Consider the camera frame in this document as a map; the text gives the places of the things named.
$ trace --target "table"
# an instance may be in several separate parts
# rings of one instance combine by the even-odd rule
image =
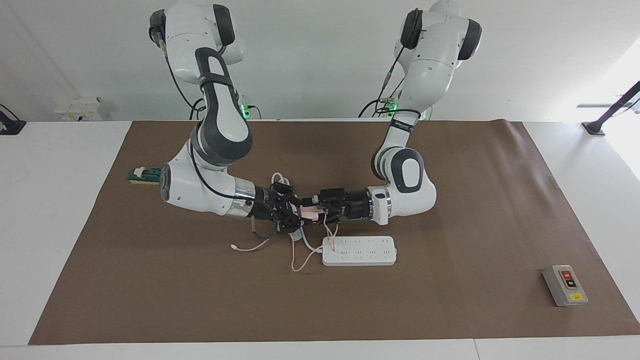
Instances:
[[[640,336],[26,346],[130,124],[34,122],[19,136],[0,138],[0,358],[484,360],[640,354]],[[525,126],[638,318],[640,181],[606,137],[589,136],[579,124]]]

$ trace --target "power strip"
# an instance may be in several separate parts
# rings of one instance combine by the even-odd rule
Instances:
[[[396,263],[396,246],[391,236],[336,236],[335,251],[329,238],[322,240],[325,266],[389,266]]]

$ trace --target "black cable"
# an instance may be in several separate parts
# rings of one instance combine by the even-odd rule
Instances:
[[[622,111],[622,112],[620,112],[620,113],[617,113],[617,114],[615,114],[615,115],[611,115],[611,117],[616,117],[616,116],[618,116],[618,115],[622,115],[622,114],[626,113],[627,111],[629,111],[629,109],[633,108],[633,107],[638,103],[638,101],[640,101],[640,97],[638,98],[638,100],[636,100],[633,104],[631,104],[631,105],[630,105],[628,108],[626,108],[624,111]]]
[[[196,127],[196,131],[198,131],[198,129],[200,129],[200,124],[198,123],[197,127]],[[217,191],[216,189],[212,188],[207,181],[204,179],[204,177],[202,176],[202,174],[200,173],[200,169],[198,168],[198,165],[196,164],[196,159],[193,156],[193,144],[189,143],[189,157],[191,157],[191,163],[193,164],[193,168],[196,171],[196,175],[198,176],[198,178],[200,179],[200,182],[212,193],[216,194],[217,196],[220,197],[224,197],[226,199],[238,199],[238,200],[248,200],[248,201],[254,201],[257,204],[262,204],[263,206],[265,206],[266,208],[269,209],[269,216],[271,216],[271,219],[276,222],[277,219],[275,217],[275,214],[273,213],[273,209],[271,208],[271,206],[269,206],[267,203],[262,202],[257,200],[255,197],[247,197],[247,196],[238,196],[238,195],[227,195],[226,193],[221,193],[219,191]]]
[[[267,241],[267,240],[271,239],[272,237],[274,237],[274,235],[277,235],[277,231],[273,231],[271,233],[271,235],[269,235],[269,236],[259,235],[256,230],[251,230],[251,233],[254,234],[256,238],[258,238],[260,240],[264,240],[264,241]]]
[[[404,78],[402,78],[402,80],[400,80],[400,82],[398,83],[398,86],[396,86],[396,88],[391,93],[391,95],[389,95],[389,97],[393,97],[394,96],[394,94],[396,93],[396,91],[398,91],[398,89],[400,88],[400,85],[402,85],[403,82],[404,82]]]
[[[15,117],[15,120],[20,121],[20,118],[18,117],[18,115],[14,114],[13,111],[11,111],[11,109],[7,108],[5,105],[0,104],[0,106],[2,106],[6,111],[9,111],[11,113],[11,115],[13,115],[13,117]]]
[[[396,67],[396,64],[398,63],[398,59],[400,59],[400,55],[402,55],[403,51],[404,51],[404,46],[402,46],[402,48],[400,48],[400,51],[398,51],[398,55],[396,56],[396,59],[394,60],[394,63],[391,64],[391,68],[389,68],[389,72],[387,73],[387,76],[385,77],[385,82],[382,83],[382,89],[380,89],[380,94],[378,95],[378,100],[382,97],[382,93],[385,91],[385,88],[387,87],[387,84],[389,84],[389,80],[391,80],[391,75],[394,72],[394,67]],[[374,115],[375,115],[377,110],[378,110],[378,104],[376,104],[376,109],[373,111]]]
[[[171,74],[171,78],[173,79],[173,84],[175,85],[176,89],[178,89],[178,92],[180,93],[180,96],[182,96],[182,99],[184,100],[184,102],[186,102],[187,105],[189,105],[189,107],[192,110],[195,110],[195,108],[196,108],[195,105],[192,105],[189,102],[189,100],[187,100],[187,97],[184,96],[184,93],[182,92],[182,89],[180,88],[180,85],[178,85],[178,81],[175,79],[175,75],[173,74],[173,69],[171,68],[171,64],[169,63],[169,58],[165,57],[164,60],[166,61],[166,65],[169,67],[169,73]]]
[[[362,108],[362,111],[360,111],[360,113],[358,114],[358,117],[362,117],[362,114],[364,114],[364,112],[365,112],[365,111],[367,111],[367,109],[368,109],[371,105],[373,105],[374,103],[379,102],[379,101],[380,101],[379,99],[375,99],[375,100],[370,101],[368,104],[366,104],[366,105],[364,106],[364,108]]]
[[[206,106],[202,106],[200,108],[196,108],[196,106],[198,106],[198,104],[200,104],[201,101],[204,101],[204,98],[199,98],[198,100],[196,100],[196,102],[193,103],[193,107],[191,108],[191,112],[189,113],[189,120],[193,120],[193,113],[200,113],[202,110],[205,110],[207,107]]]
[[[420,118],[422,116],[422,113],[419,112],[418,110],[414,110],[414,109],[395,109],[395,110],[377,110],[376,113],[377,114],[386,114],[386,113],[397,113],[397,112],[405,112],[405,113],[415,113],[418,114],[418,118]]]
[[[258,115],[260,115],[260,119],[262,119],[262,113],[260,112],[260,108],[257,107],[256,105],[249,105],[247,106],[248,109],[258,109]]]

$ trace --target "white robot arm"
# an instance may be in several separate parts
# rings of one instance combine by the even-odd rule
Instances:
[[[369,187],[375,222],[385,225],[390,217],[422,213],[435,204],[436,189],[422,156],[406,143],[421,113],[449,89],[459,61],[475,53],[481,33],[477,22],[460,17],[451,0],[407,14],[394,51],[404,70],[404,87],[387,137],[371,159],[371,170],[387,182]]]
[[[419,114],[448,89],[456,63],[477,48],[479,25],[461,18],[452,0],[440,0],[424,13],[416,9],[403,24],[396,56],[405,73],[404,88],[387,137],[371,161],[374,174],[387,183],[353,192],[325,189],[304,199],[297,198],[290,186],[274,183],[262,188],[227,173],[227,167],[252,145],[227,70],[228,64],[244,56],[228,9],[181,1],[166,16],[164,10],[151,16],[149,35],[178,78],[200,85],[207,109],[204,120],[162,171],[160,189],[165,201],[195,211],[272,220],[278,233],[291,233],[312,222],[292,210],[298,206],[321,208],[316,221],[369,218],[381,225],[390,217],[433,207],[436,191],[422,157],[405,146]]]

